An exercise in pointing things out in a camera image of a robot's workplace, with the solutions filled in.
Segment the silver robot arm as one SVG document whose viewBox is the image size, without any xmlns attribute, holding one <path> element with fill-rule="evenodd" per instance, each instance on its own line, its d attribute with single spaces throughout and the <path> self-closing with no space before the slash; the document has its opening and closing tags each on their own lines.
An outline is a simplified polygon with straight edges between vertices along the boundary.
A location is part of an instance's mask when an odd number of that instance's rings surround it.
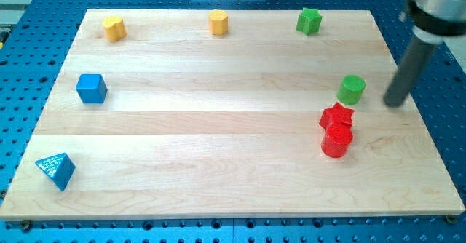
<svg viewBox="0 0 466 243">
<path fill-rule="evenodd" d="M 406 0 L 403 15 L 413 20 L 414 35 L 428 44 L 465 36 L 465 0 Z"/>
</svg>

